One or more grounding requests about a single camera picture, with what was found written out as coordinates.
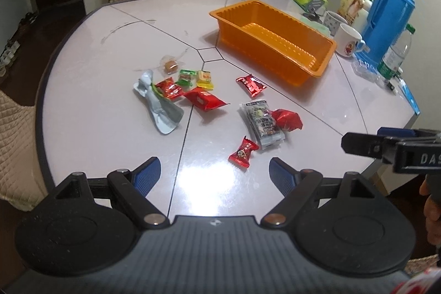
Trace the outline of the person's right hand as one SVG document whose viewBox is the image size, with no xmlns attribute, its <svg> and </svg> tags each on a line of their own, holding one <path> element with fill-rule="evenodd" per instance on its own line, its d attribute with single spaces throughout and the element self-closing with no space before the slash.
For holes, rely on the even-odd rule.
<svg viewBox="0 0 441 294">
<path fill-rule="evenodd" d="M 438 205 L 432 199 L 431 191 L 427 185 L 427 180 L 423 181 L 422 185 L 420 186 L 419 193 L 427 196 L 427 200 L 424 205 L 427 241 L 434 246 L 439 246 L 441 243 L 440 205 Z"/>
</svg>

